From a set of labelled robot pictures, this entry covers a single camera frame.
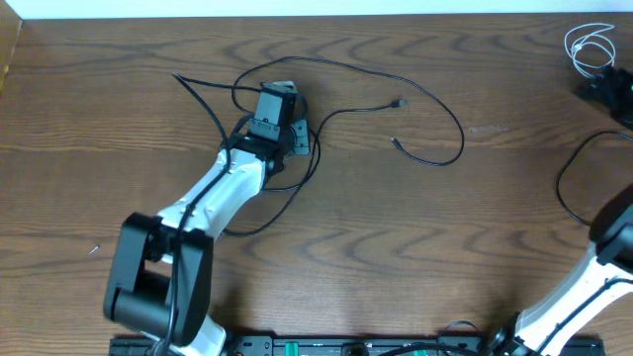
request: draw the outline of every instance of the white backdrop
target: white backdrop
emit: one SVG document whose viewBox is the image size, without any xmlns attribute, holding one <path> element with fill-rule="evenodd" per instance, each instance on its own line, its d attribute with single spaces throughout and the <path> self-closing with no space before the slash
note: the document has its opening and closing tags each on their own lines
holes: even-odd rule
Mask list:
<svg viewBox="0 0 633 356">
<path fill-rule="evenodd" d="M 633 11 L 633 0 L 6 0 L 23 19 Z"/>
</svg>

